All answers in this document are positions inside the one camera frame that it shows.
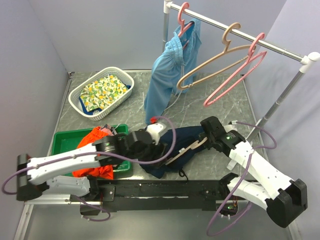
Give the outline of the navy blue shorts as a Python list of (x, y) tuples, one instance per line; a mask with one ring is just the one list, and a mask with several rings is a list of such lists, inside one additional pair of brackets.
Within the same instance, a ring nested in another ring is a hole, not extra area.
[(189, 126), (180, 127), (176, 130), (176, 143), (175, 146), (168, 156), (169, 159), (175, 158), (171, 163), (164, 163), (160, 166), (155, 166), (152, 164), (142, 164), (141, 167), (154, 177), (161, 179), (165, 173), (178, 172), (179, 175), (183, 174), (183, 166), (187, 164), (195, 154), (205, 150), (204, 145), (200, 145), (195, 149), (189, 146), (196, 141), (200, 141), (200, 134), (204, 132), (201, 126)]

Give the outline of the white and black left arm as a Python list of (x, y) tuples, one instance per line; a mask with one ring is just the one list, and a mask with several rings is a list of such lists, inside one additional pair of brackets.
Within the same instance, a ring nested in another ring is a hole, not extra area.
[(157, 133), (145, 129), (129, 134), (105, 136), (83, 147), (47, 157), (17, 157), (16, 199), (21, 202), (42, 196), (64, 177), (80, 169), (97, 168), (131, 161), (142, 165), (155, 165), (168, 157), (166, 144), (160, 143)]

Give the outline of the pink patterned shorts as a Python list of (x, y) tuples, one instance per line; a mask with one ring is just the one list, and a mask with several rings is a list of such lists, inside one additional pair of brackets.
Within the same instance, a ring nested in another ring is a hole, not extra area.
[(103, 133), (106, 133), (108, 136), (114, 136), (117, 135), (117, 128), (120, 126), (120, 124), (116, 126), (111, 126), (109, 124), (105, 124), (99, 128), (99, 130)]

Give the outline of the light blue shorts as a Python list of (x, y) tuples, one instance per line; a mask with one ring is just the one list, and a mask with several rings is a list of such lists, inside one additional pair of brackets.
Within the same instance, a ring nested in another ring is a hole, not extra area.
[(181, 92), (177, 83), (181, 77), (197, 66), (197, 56), (202, 44), (201, 21), (193, 18), (192, 26), (181, 36), (177, 27), (173, 37), (164, 47), (163, 53), (155, 60), (151, 70), (149, 87), (144, 99), (145, 123), (152, 117), (160, 116), (167, 108), (171, 95)]

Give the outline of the pink hanger with blue shorts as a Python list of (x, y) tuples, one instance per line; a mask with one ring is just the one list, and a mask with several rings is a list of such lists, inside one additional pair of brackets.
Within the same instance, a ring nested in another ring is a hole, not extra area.
[(184, 13), (185, 10), (187, 10), (190, 7), (190, 4), (188, 2), (184, 2), (181, 7), (180, 10), (178, 11), (178, 15), (177, 15), (177, 23), (180, 25), (180, 30), (177, 34), (177, 36), (180, 38), (188, 29), (190, 29), (195, 22), (194, 21), (190, 21), (189, 23), (185, 23), (185, 20), (182, 18), (182, 15)]

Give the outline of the floral patterned cloth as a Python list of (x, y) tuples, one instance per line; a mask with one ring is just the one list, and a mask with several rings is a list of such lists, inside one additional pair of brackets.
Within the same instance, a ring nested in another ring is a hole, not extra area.
[(129, 88), (117, 76), (108, 74), (85, 85), (80, 92), (79, 100), (81, 107), (87, 113), (95, 110), (102, 111), (128, 90)]

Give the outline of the green plastic tray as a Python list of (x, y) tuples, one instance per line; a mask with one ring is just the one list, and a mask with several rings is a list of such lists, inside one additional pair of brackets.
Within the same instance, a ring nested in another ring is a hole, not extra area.
[[(85, 128), (56, 132), (53, 137), (51, 155), (57, 155), (76, 149), (81, 140), (92, 130), (93, 128)], [(132, 172), (132, 165), (129, 161), (124, 161), (118, 167), (113, 169), (113, 173), (116, 178), (130, 176)]]

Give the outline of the white laundry basket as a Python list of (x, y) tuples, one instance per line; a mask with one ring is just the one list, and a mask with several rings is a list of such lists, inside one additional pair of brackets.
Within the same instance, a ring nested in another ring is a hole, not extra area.
[(81, 116), (99, 121), (130, 97), (134, 79), (118, 67), (106, 67), (73, 89), (68, 101)]

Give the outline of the white clothes rack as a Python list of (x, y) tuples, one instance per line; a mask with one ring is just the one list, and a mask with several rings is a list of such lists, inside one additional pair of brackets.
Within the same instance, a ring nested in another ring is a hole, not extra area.
[[(164, 12), (164, 27), (168, 27), (169, 26), (169, 14), (170, 14), (170, 10), (174, 9), (176, 11), (179, 11), (181, 8), (181, 6), (176, 5), (175, 3), (173, 3), (173, 1), (169, 1), (169, 0), (165, 0), (163, 3), (163, 12)], [(202, 22), (205, 22), (207, 24), (210, 24), (216, 28), (222, 29), (224, 30), (224, 33), (222, 35), (222, 44), (224, 45), (224, 49), (221, 53), (213, 56), (212, 58), (210, 58), (209, 60), (205, 61), (204, 63), (200, 64), (199, 66), (197, 66), (196, 68), (194, 68), (193, 70), (191, 70), (190, 72), (188, 72), (186, 75), (184, 75), (183, 77), (181, 77), (181, 79), (177, 82), (177, 88), (179, 90), (185, 90), (188, 89), (194, 85), (197, 85), (209, 78), (214, 77), (215, 75), (218, 75), (232, 67), (234, 67), (235, 65), (239, 64), (239, 63), (243, 63), (234, 73), (232, 73), (230, 75), (230, 77), (225, 80), (209, 97), (208, 99), (204, 102), (204, 106), (209, 106), (210, 104), (215, 103), (218, 99), (222, 98), (227, 92), (229, 92), (233, 87), (235, 87), (238, 83), (240, 83), (242, 80), (244, 80), (254, 69), (257, 68), (257, 66), (262, 62), (262, 60), (265, 58), (267, 52), (266, 51), (262, 51), (259, 52), (257, 54), (255, 54), (255, 50), (257, 45), (264, 47), (268, 50), (271, 50), (275, 53), (284, 55), (288, 58), (291, 58), (293, 60), (298, 61), (301, 64), (301, 67), (299, 68), (297, 74), (294, 76), (294, 78), (291, 80), (291, 82), (289, 83), (289, 85), (285, 88), (285, 90), (282, 92), (282, 94), (278, 97), (278, 99), (274, 102), (274, 104), (270, 107), (270, 109), (268, 110), (268, 112), (257, 121), (257, 123), (253, 126), (253, 129), (251, 130), (250, 134), (247, 136), (247, 140), (248, 141), (252, 141), (256, 135), (259, 134), (260, 130), (258, 129), (259, 127), (264, 127), (264, 125), (267, 123), (267, 121), (270, 119), (270, 117), (276, 112), (276, 110), (278, 109), (278, 107), (281, 105), (281, 103), (283, 102), (283, 100), (289, 95), (289, 93), (292, 91), (292, 89), (294, 88), (294, 86), (296, 85), (296, 83), (308, 72), (308, 70), (313, 66), (313, 64), (315, 64), (316, 62), (318, 62), (320, 60), (320, 54), (318, 52), (311, 52), (308, 55), (305, 56), (300, 56), (297, 55), (293, 52), (287, 51), (284, 48), (275, 46), (274, 44), (271, 44), (269, 42), (264, 41), (264, 37), (265, 34), (262, 32), (260, 33), (257, 37), (253, 37), (251, 35), (248, 35), (246, 33), (243, 33), (241, 31), (239, 31), (239, 29), (241, 28), (240, 23), (235, 22), (233, 24), (231, 24), (230, 26), (226, 26), (220, 22), (217, 22), (211, 18), (208, 18), (204, 15), (198, 14), (194, 11), (191, 11), (189, 9), (186, 9), (184, 11), (183, 14), (186, 14), (188, 16), (194, 17)], [(241, 37), (243, 39), (246, 39), (248, 41), (251, 41), (252, 43), (250, 45), (240, 45), (234, 48), (230, 48), (230, 44), (231, 41), (227, 39), (228, 34), (234, 34), (238, 37)], [(208, 65), (209, 63), (217, 60), (218, 58), (230, 54), (232, 52), (235, 51), (239, 51), (239, 50), (245, 50), (248, 49), (248, 53), (247, 55), (236, 61), (235, 63), (207, 76), (204, 77), (200, 80), (197, 80), (196, 82), (187, 84), (187, 85), (182, 85), (183, 82), (190, 77), (191, 75), (193, 75), (194, 73), (196, 73), (198, 70), (200, 70), (201, 68), (205, 67), (206, 65)], [(250, 70), (247, 71), (246, 74), (244, 74), (238, 81), (236, 81), (231, 87), (229, 87), (226, 91), (224, 91), (223, 93), (221, 93), (219, 96), (217, 96), (216, 98), (214, 98), (214, 100), (210, 100), (211, 98), (214, 97), (215, 94), (218, 93), (218, 91), (220, 91), (234, 76), (236, 76), (243, 68), (245, 68), (248, 64), (250, 64), (252, 61), (259, 59), (259, 62), (253, 66)]]

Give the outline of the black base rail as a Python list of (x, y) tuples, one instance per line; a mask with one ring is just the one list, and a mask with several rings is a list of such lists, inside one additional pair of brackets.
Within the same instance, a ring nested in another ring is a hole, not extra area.
[(98, 180), (83, 197), (112, 213), (143, 210), (215, 211), (230, 193), (221, 180)]

